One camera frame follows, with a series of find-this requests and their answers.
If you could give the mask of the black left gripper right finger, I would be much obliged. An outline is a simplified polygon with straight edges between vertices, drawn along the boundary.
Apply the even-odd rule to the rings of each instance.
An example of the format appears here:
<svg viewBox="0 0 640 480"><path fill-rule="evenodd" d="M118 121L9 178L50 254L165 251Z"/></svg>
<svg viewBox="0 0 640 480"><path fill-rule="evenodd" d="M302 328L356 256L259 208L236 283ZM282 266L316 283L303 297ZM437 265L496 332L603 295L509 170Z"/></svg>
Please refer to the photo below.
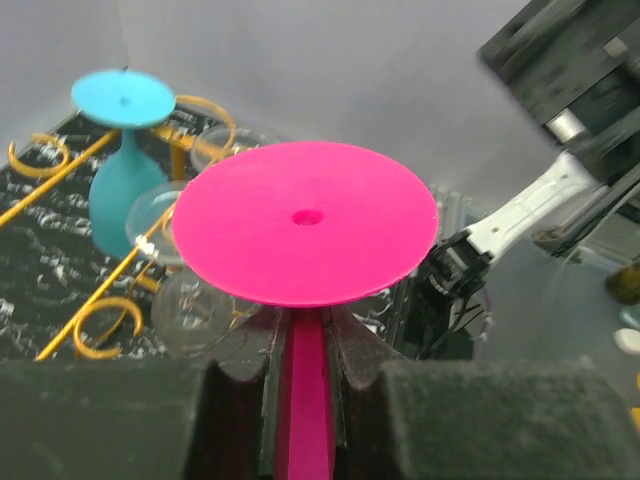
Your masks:
<svg viewBox="0 0 640 480"><path fill-rule="evenodd" d="M635 479L639 434L596 369L407 360L345 307L326 317L338 370L340 479Z"/></svg>

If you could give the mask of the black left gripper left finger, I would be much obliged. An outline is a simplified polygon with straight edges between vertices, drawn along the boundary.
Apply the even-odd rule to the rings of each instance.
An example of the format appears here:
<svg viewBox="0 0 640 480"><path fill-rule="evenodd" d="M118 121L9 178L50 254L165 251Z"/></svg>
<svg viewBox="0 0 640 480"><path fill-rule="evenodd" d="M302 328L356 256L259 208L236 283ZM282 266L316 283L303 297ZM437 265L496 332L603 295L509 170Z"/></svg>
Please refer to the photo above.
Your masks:
<svg viewBox="0 0 640 480"><path fill-rule="evenodd" d="M5 479L268 479L283 314L193 359L7 361Z"/></svg>

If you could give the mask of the clear short wine glass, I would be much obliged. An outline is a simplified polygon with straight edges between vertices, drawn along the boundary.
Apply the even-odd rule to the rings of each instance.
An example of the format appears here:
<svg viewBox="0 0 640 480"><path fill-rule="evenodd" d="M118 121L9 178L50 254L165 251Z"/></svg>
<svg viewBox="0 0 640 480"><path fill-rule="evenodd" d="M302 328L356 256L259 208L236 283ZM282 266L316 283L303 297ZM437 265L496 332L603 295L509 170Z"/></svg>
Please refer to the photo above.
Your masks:
<svg viewBox="0 0 640 480"><path fill-rule="evenodd" d="M163 183L134 201L125 221L131 245L165 269L151 307L156 336L174 357L193 357L217 342L238 321L236 299L209 285L189 267L175 245L173 206L185 181Z"/></svg>

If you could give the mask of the teal plastic wine glass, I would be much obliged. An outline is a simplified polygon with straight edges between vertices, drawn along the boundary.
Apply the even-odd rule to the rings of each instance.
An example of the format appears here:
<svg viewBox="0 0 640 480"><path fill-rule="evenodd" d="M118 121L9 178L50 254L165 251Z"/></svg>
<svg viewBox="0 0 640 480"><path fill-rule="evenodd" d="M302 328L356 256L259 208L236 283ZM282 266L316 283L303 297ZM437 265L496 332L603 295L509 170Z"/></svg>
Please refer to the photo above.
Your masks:
<svg viewBox="0 0 640 480"><path fill-rule="evenodd" d="M175 94L148 73L105 69L76 80L71 98L88 120L120 132L120 147L91 182L88 209L95 247L106 256L123 258L131 250L125 221L134 201L168 182L157 162L139 148L135 133L167 120L176 106Z"/></svg>

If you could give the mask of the magenta plastic wine glass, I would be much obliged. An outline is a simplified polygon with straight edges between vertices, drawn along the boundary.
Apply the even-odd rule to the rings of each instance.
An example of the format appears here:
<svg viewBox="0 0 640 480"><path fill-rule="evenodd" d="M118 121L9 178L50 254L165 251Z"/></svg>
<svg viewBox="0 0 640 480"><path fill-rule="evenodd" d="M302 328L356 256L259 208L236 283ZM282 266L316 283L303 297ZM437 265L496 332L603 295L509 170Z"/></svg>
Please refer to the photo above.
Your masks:
<svg viewBox="0 0 640 480"><path fill-rule="evenodd" d="M426 185L361 147L260 147L192 180L171 229L186 265L233 296L285 307L289 323L273 475L329 479L335 434L324 314L408 276L439 219Z"/></svg>

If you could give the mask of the clear champagne flute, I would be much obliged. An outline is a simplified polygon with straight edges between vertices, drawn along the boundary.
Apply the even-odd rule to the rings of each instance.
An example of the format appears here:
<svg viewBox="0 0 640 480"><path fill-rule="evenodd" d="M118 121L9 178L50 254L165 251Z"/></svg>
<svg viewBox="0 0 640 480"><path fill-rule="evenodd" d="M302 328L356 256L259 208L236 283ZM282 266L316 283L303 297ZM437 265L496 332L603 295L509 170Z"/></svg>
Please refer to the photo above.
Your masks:
<svg viewBox="0 0 640 480"><path fill-rule="evenodd" d="M191 164L197 172L202 172L210 165L263 143L264 139L250 129L236 128L232 134L229 127L212 127L194 140L190 151Z"/></svg>

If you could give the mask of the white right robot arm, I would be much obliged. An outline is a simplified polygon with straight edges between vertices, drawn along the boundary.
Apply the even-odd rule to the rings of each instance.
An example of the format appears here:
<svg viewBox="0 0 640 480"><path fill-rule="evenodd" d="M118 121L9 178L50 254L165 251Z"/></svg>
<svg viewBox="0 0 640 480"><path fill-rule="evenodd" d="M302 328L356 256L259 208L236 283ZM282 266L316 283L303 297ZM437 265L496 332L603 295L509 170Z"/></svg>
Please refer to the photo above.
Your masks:
<svg viewBox="0 0 640 480"><path fill-rule="evenodd" d="M439 240L413 284L404 337L442 358L489 272L527 235L565 256L639 184L639 5L530 1L480 48L551 153L500 207Z"/></svg>

